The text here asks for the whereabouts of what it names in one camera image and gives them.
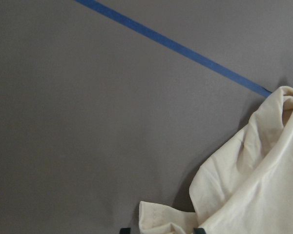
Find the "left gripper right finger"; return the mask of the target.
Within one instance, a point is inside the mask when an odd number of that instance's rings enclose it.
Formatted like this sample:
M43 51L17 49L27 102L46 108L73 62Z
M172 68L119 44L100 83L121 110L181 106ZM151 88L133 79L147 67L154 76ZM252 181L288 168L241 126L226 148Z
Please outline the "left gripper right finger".
M193 228L194 234L206 234L206 231L204 228Z

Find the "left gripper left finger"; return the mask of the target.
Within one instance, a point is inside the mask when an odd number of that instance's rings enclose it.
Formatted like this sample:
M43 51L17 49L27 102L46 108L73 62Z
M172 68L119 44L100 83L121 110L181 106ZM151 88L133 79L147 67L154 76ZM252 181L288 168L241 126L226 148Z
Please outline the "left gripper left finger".
M131 228L121 228L119 234L131 234Z

